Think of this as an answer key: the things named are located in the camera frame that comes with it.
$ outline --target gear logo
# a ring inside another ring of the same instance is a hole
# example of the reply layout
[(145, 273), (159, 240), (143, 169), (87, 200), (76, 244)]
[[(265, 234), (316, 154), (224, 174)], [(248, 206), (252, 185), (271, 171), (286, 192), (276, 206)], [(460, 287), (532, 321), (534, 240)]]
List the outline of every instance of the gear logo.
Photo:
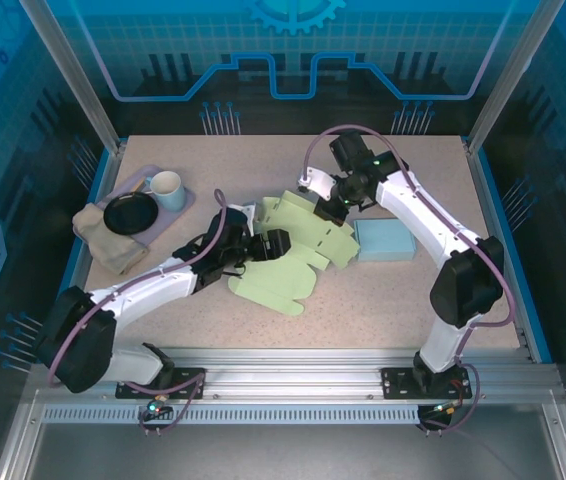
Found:
[(345, 7), (345, 0), (245, 0), (252, 20), (261, 20), (263, 27), (274, 27), (276, 33), (299, 30), (310, 33), (313, 27), (323, 28), (326, 19), (336, 18), (336, 9)]
[(16, 0), (0, 0), (0, 50), (11, 52), (22, 30), (20, 5)]

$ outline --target aluminum frame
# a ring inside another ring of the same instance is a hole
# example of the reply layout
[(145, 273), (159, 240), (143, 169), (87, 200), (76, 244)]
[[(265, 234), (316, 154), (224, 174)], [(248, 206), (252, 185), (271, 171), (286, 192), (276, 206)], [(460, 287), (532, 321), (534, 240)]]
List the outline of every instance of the aluminum frame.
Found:
[(492, 130), (519, 80), (527, 70), (565, 0), (540, 0), (512, 55), (505, 64), (468, 136), (470, 153), (476, 154)]
[(20, 0), (20, 3), (99, 139), (110, 153), (118, 153), (119, 136), (47, 2)]
[(474, 186), (476, 188), (476, 193), (479, 198), (479, 204), (483, 211), (483, 218), (485, 218), (485, 223), (487, 225), (488, 232), (498, 238), (505, 249), (505, 265), (504, 274), (508, 283), (513, 287), (512, 292), (514, 293), (514, 298), (516, 300), (517, 311), (516, 311), (516, 325), (523, 331), (522, 338), (519, 337), (521, 345), (526, 346), (530, 350), (530, 355), (532, 360), (535, 362), (542, 361), (542, 355), (539, 349), (538, 341), (534, 336), (532, 330), (532, 324), (530, 322), (530, 315), (527, 311), (523, 295), (521, 294), (521, 284), (514, 273), (514, 265), (512, 263), (512, 257), (508, 251), (508, 242), (504, 240), (504, 229), (503, 225), (498, 220), (498, 215), (496, 212), (496, 204), (494, 199), (490, 195), (490, 190), (487, 186), (487, 179), (485, 177), (485, 172), (481, 167), (481, 163), (478, 158), (477, 153), (472, 153), (467, 151), (467, 160), (470, 167), (470, 173), (472, 179), (474, 180)]
[[(423, 403), (382, 398), (379, 368), (410, 365), (410, 349), (170, 349), (166, 353), (179, 365), (208, 369), (204, 398), (196, 402), (198, 406), (311, 405), (327, 409)], [(566, 397), (556, 366), (530, 363), (523, 348), (468, 351), (465, 361), (475, 364), (482, 374), (482, 404), (543, 406), (548, 444), (554, 445), (557, 467), (566, 479)], [(1, 458), (0, 480), (27, 478), (47, 408), (63, 405), (78, 410), (83, 406), (115, 408), (145, 403), (116, 400), (114, 389), (114, 383), (79, 395), (50, 389), (46, 369), (34, 366)], [(129, 424), (129, 419), (120, 423)]]
[[(101, 181), (96, 191), (94, 203), (98, 203), (105, 195), (107, 195), (114, 189), (114, 183), (116, 182), (119, 168), (121, 168), (121, 162), (123, 160), (123, 156), (125, 155), (126, 146), (127, 141), (123, 140), (121, 141), (119, 150), (116, 154), (108, 154), (105, 169), (103, 171), (103, 176), (101, 177)], [(62, 285), (61, 288), (65, 289), (73, 285), (79, 285), (81, 287), (85, 286), (91, 265), (92, 256), (90, 255), (90, 249), (85, 242), (81, 242), (79, 253), (76, 258), (76, 264), (74, 265), (72, 274), (69, 277), (68, 283), (66, 285)]]

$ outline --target table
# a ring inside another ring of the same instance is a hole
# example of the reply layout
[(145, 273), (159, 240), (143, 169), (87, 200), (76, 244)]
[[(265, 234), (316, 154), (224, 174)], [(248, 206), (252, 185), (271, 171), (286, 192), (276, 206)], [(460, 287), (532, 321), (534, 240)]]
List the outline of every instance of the table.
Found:
[[(480, 235), (486, 227), (465, 158), (455, 136), (388, 137), (421, 184), (461, 223)], [(86, 289), (120, 283), (165, 260), (178, 247), (207, 230), (219, 207), (214, 188), (230, 203), (296, 190), (296, 178), (311, 136), (132, 136), (129, 138), (117, 184), (140, 167), (155, 164), (177, 171), (197, 195), (181, 218), (150, 245), (150, 253), (127, 276), (117, 276), (92, 263)], [(338, 167), (328, 148), (319, 143), (310, 165), (328, 172)], [(366, 142), (382, 152), (377, 139)], [(355, 218), (391, 218), (373, 207)], [(317, 272), (314, 293), (305, 312), (288, 317), (232, 294), (221, 280), (194, 296), (164, 305), (134, 322), (122, 341), (151, 342), (162, 347), (209, 348), (418, 348), (430, 331), (434, 311), (429, 290), (436, 278), (434, 262), (423, 246), (410, 262), (358, 263), (344, 270), (330, 265)], [(499, 300), (485, 320), (507, 314)], [(514, 326), (479, 329), (469, 342), (474, 347), (516, 348)]]

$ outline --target purple tray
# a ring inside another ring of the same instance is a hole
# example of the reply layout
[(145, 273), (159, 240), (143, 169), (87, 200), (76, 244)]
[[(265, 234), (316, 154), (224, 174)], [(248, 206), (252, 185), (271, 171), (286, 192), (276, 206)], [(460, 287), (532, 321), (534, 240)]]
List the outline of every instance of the purple tray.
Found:
[[(132, 191), (132, 189), (139, 184), (141, 179), (145, 179), (145, 177), (153, 177), (157, 173), (162, 172), (163, 169), (157, 167), (156, 165), (146, 165), (128, 178), (125, 179), (121, 185), (116, 187), (110, 194), (105, 196), (99, 203), (96, 204), (101, 210), (105, 210), (107, 204), (113, 200), (114, 198), (118, 197), (119, 195), (123, 195), (124, 193), (128, 193)], [(148, 193), (152, 197), (154, 196), (150, 188), (148, 186), (143, 187), (140, 191)], [(171, 212), (169, 210), (164, 209), (159, 202), (156, 202), (159, 206), (159, 215), (156, 218), (156, 221), (150, 228), (145, 230), (144, 232), (137, 233), (136, 235), (132, 235), (132, 238), (139, 242), (146, 247), (149, 246), (154, 240), (158, 238), (161, 233), (163, 233), (170, 225), (172, 225), (176, 219), (178, 219), (181, 215), (183, 215), (187, 210), (192, 206), (194, 201), (196, 200), (196, 196), (191, 190), (185, 189), (185, 193), (187, 194), (187, 200), (185, 201), (185, 206), (183, 210), (180, 212)]]

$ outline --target glass panel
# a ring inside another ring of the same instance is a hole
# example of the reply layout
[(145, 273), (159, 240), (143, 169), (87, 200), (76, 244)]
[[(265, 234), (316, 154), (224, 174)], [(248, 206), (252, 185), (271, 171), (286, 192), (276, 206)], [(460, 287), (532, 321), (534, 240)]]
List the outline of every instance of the glass panel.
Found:
[(566, 382), (566, 2), (485, 152)]
[(0, 448), (36, 334), (19, 314), (56, 298), (101, 150), (18, 2), (0, 1)]
[(50, 3), (125, 135), (238, 133), (233, 118), (241, 133), (468, 133), (536, 4)]

